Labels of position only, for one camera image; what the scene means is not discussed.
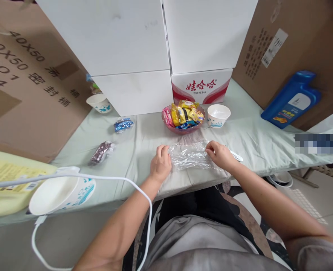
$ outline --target forearm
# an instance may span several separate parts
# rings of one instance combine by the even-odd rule
[[[239,164],[230,173],[284,242],[304,236],[328,236],[316,219],[244,165]]]
[[[153,201],[160,183],[149,177],[140,188]],[[107,221],[74,270],[107,270],[107,265],[121,261],[134,241],[148,209],[148,200],[136,190]]]

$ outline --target wrapped candy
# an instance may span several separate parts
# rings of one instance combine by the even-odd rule
[[[193,126],[196,126],[197,124],[194,122],[194,120],[187,121],[186,123],[177,126],[178,129],[188,129]]]
[[[171,118],[175,127],[180,125],[179,113],[175,104],[171,104]]]
[[[111,141],[102,142],[96,149],[89,161],[89,166],[95,166],[105,160],[114,150],[114,143]]]
[[[188,108],[188,109],[191,109],[191,108],[197,108],[199,106],[199,103],[197,102],[191,102],[191,101],[186,101],[186,100],[180,100],[179,101],[179,107],[181,108]]]
[[[196,112],[197,112],[197,116],[198,116],[196,123],[201,123],[204,120],[204,115],[199,110],[197,110]]]
[[[134,125],[130,118],[120,119],[114,123],[115,132],[121,133]]]
[[[195,122],[197,121],[198,115],[197,115],[197,110],[195,108],[190,109],[189,118],[194,120]]]
[[[165,123],[168,126],[175,127],[175,125],[173,123],[173,119],[172,119],[171,114],[170,114],[170,110],[169,110],[168,107],[165,107],[163,109],[163,116],[164,116]]]
[[[184,124],[187,121],[189,121],[189,113],[190,110],[187,108],[181,108],[181,107],[177,107],[178,108],[178,112],[179,112],[179,121],[180,124]]]

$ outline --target cardboard box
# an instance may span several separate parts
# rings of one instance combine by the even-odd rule
[[[258,0],[164,0],[174,74],[234,68]]]
[[[90,89],[38,5],[22,4],[0,0],[0,151],[48,163],[91,110]]]
[[[333,114],[333,1],[259,0],[232,78],[265,109],[299,70],[322,93],[292,122],[306,131]]]
[[[160,1],[37,3],[92,76],[170,68]]]
[[[200,104],[223,102],[233,69],[172,74],[174,103],[189,100]]]
[[[173,102],[170,71],[93,76],[120,116],[161,112]]]

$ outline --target person's left hand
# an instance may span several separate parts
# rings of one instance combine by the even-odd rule
[[[171,159],[168,149],[169,146],[160,145],[156,149],[156,155],[150,163],[150,177],[160,184],[164,182],[171,171]]]

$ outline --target wahaha box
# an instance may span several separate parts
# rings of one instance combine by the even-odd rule
[[[189,100],[200,104],[223,102],[233,69],[171,75],[174,103]]]

